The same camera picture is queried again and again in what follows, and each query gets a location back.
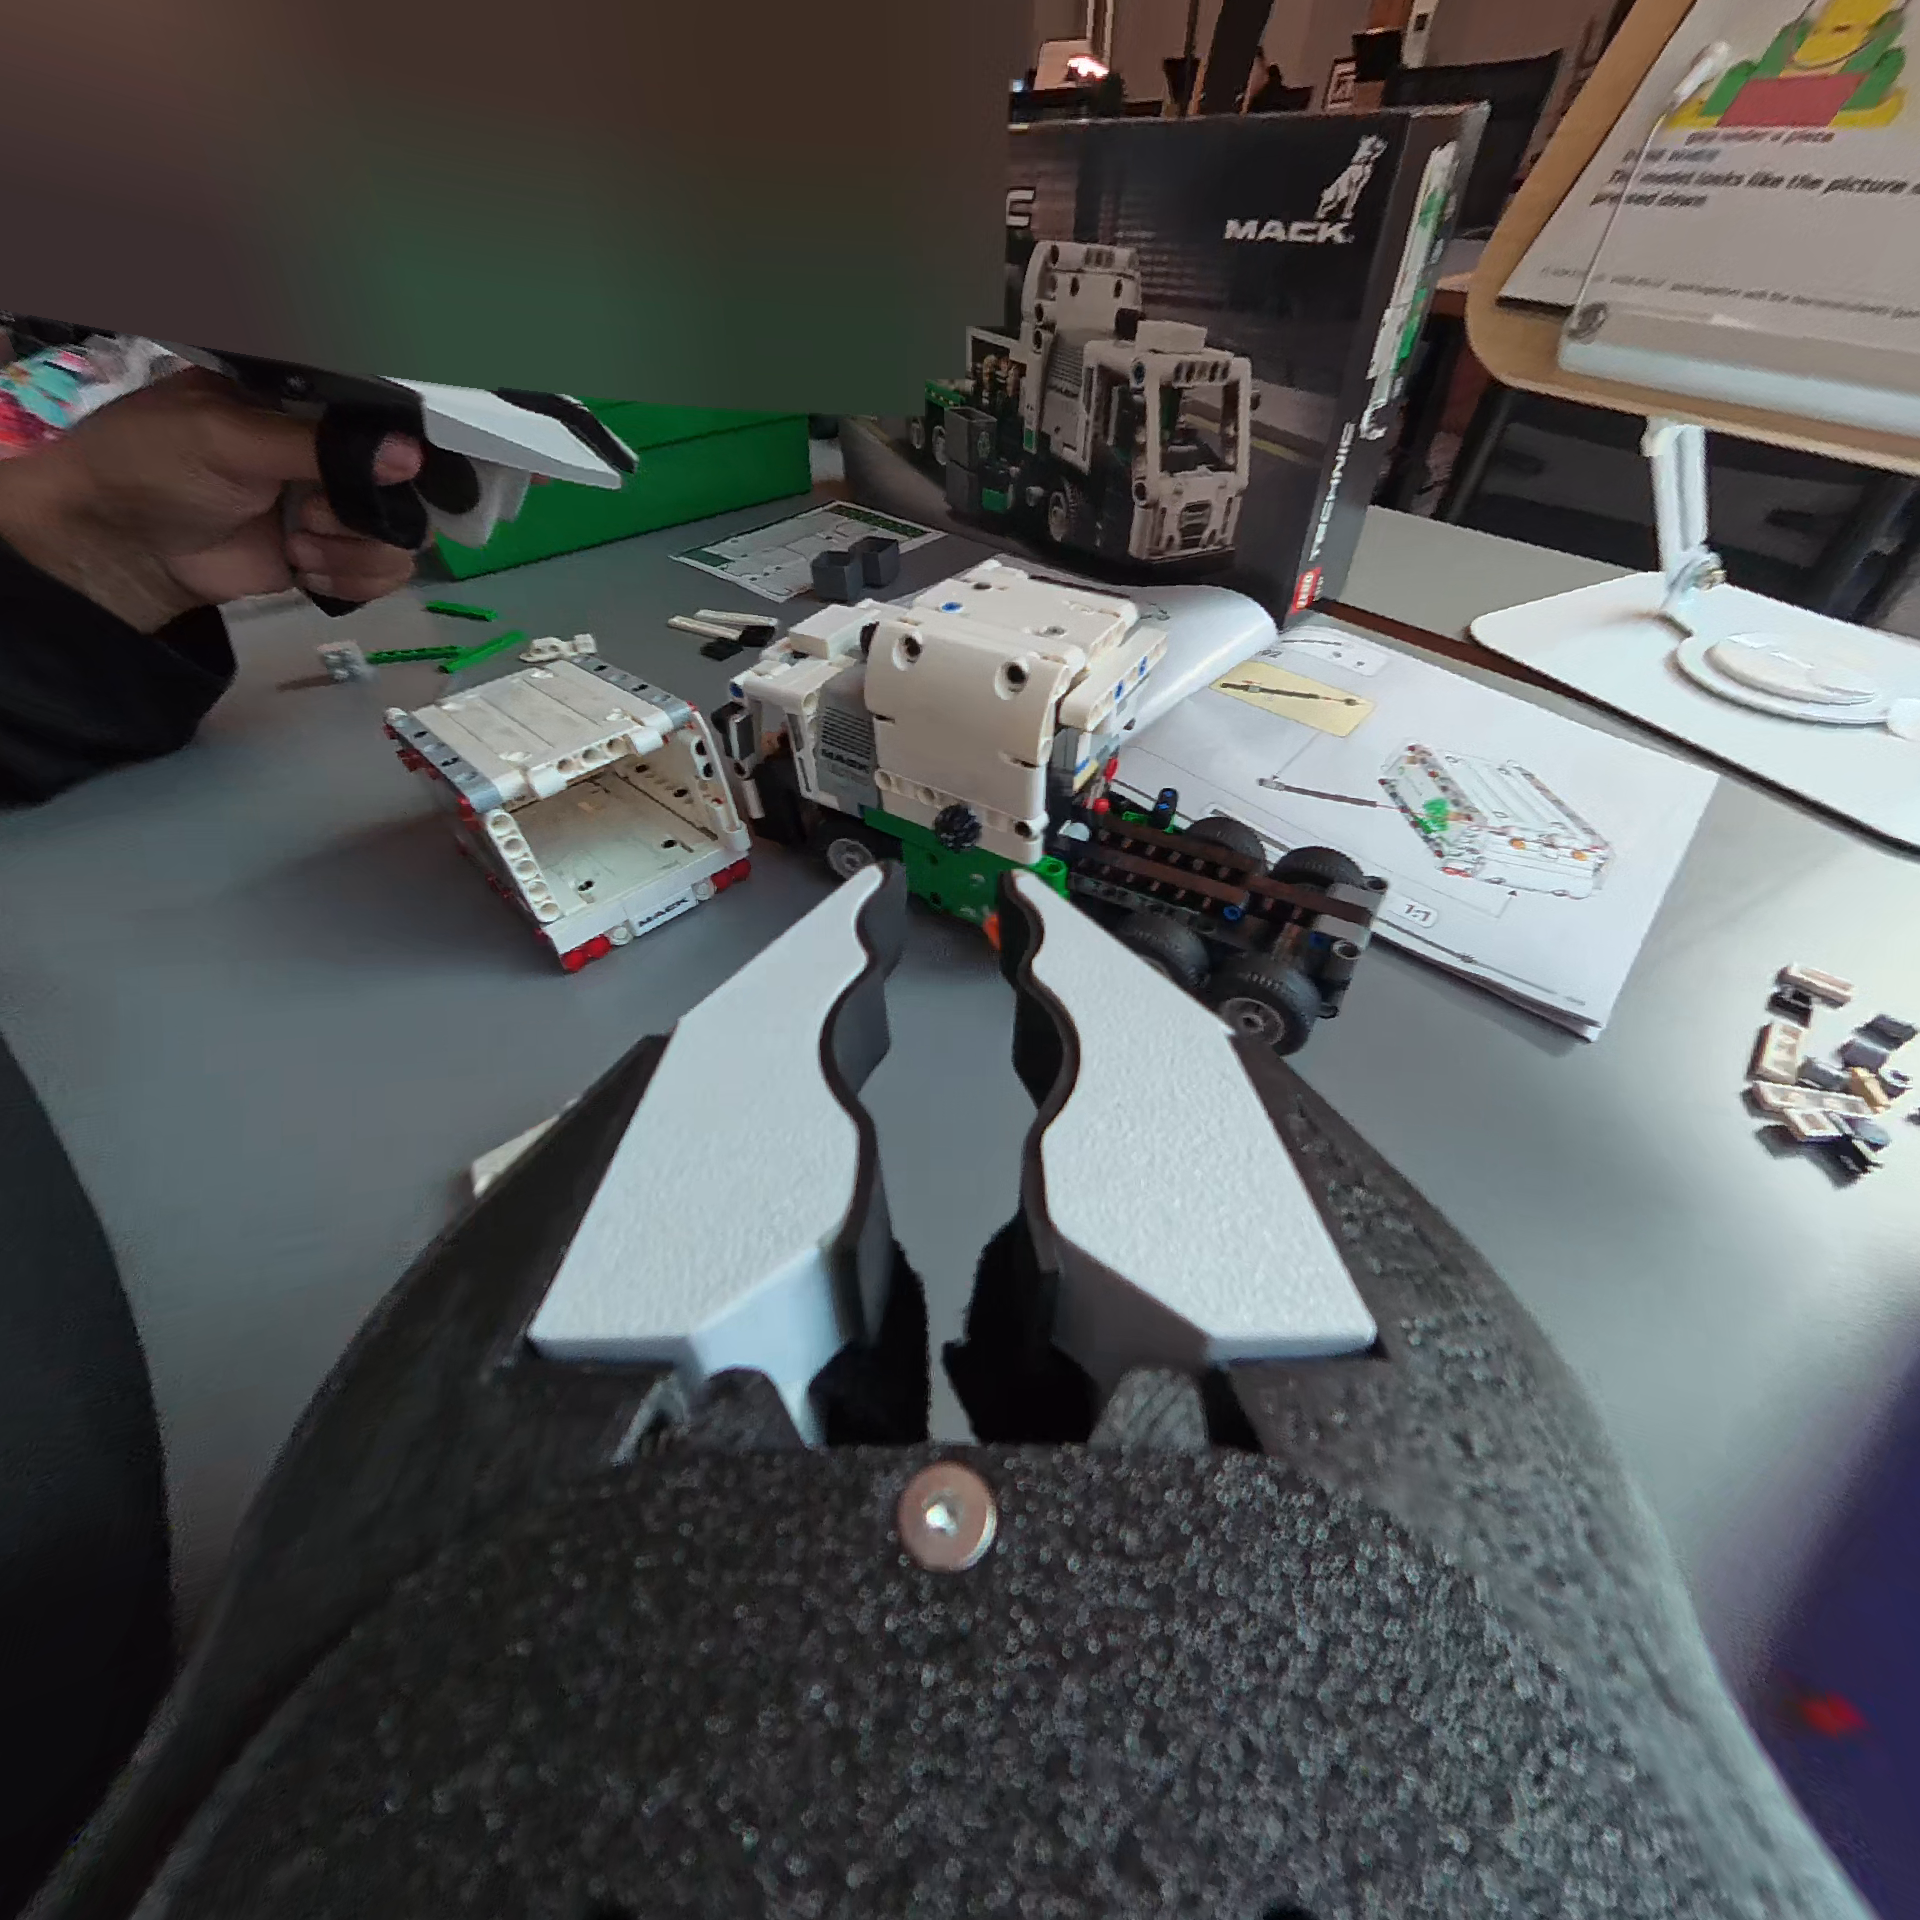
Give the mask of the lego instruction booklet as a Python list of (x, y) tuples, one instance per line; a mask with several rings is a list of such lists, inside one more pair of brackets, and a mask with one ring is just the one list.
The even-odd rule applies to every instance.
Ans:
[(1595, 1039), (1718, 777), (1382, 638), (1279, 631), (1224, 586), (1142, 599), (1168, 641), (1120, 783), (1385, 881), (1376, 934)]

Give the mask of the black lego set box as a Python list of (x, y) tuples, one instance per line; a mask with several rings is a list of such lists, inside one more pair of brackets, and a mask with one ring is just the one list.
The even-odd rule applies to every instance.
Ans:
[(1290, 623), (1347, 575), (1489, 112), (1009, 127), (999, 310), (842, 425), (851, 501)]

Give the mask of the white green lego truck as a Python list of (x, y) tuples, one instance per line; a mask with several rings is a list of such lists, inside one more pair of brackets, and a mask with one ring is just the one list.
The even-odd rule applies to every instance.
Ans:
[(1120, 754), (1280, 641), (1227, 586), (1142, 600), (1009, 560), (912, 599), (824, 607), (763, 645), (711, 713), (735, 800), (847, 879), (882, 860), (999, 934), (1028, 872), (1279, 1056), (1334, 1020), (1385, 879), (1323, 845), (1275, 853), (1224, 812), (1147, 797)]

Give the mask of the green box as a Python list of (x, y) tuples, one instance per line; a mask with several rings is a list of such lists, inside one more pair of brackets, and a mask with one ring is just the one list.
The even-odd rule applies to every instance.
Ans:
[(809, 417), (588, 399), (635, 455), (618, 488), (543, 481), (481, 546), (436, 538), (456, 580), (566, 558), (809, 490)]

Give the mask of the scattered small lego pieces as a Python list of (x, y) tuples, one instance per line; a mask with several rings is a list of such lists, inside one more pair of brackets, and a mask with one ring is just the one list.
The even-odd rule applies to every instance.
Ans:
[(1777, 968), (1745, 1064), (1745, 1104), (1783, 1142), (1857, 1183), (1892, 1126), (1918, 1122), (1918, 1023), (1857, 997), (1850, 976)]

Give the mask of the white lego container body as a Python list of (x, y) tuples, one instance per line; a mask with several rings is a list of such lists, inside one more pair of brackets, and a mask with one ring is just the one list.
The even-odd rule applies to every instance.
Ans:
[(472, 863), (570, 973), (752, 872), (710, 718), (603, 657), (394, 705), (384, 729)]

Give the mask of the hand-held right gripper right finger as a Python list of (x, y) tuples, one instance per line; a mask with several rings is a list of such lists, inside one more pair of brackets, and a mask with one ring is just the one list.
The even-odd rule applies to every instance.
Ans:
[(1026, 871), (999, 885), (1015, 1074), (1033, 1104), (1028, 1320), (1074, 1364), (1252, 1364), (1375, 1348), (1363, 1301), (1218, 1014)]

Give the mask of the lego sticker sheet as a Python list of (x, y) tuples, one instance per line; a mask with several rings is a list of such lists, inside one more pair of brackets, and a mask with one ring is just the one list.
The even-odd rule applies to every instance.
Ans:
[(848, 549), (862, 536), (896, 538), (904, 552), (912, 552), (945, 538), (945, 529), (832, 498), (746, 533), (691, 546), (675, 560), (783, 605), (811, 591), (811, 561), (820, 552)]

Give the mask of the document holder stand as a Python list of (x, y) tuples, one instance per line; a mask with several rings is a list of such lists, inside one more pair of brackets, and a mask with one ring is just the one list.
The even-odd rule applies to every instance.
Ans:
[(1916, 4), (1634, 4), (1468, 294), (1506, 388), (1641, 420), (1658, 567), (1481, 649), (1918, 850), (1916, 641), (1728, 580), (1708, 433), (1916, 477)]

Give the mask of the person's left hand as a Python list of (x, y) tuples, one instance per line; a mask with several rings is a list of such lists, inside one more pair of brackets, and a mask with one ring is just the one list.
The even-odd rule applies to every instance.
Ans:
[(263, 593), (363, 605), (415, 552), (345, 527), (321, 490), (318, 428), (185, 370), (3, 468), (3, 538), (143, 633)]

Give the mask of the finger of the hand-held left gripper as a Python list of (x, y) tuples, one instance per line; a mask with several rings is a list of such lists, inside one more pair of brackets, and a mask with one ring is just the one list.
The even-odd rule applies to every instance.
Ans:
[(410, 428), (424, 445), (416, 488), (435, 487), (440, 465), (478, 474), (483, 465), (550, 481), (618, 488), (638, 455), (585, 401), (553, 391), (484, 391), (384, 377), (383, 388), (418, 412)]

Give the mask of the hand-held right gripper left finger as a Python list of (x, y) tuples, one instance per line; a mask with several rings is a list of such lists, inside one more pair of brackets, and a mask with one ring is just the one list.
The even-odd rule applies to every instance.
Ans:
[(826, 1440), (815, 1384), (879, 1338), (895, 1284), (859, 1089), (905, 910), (896, 861), (862, 868), (678, 1021), (528, 1326), (540, 1354), (758, 1370)]

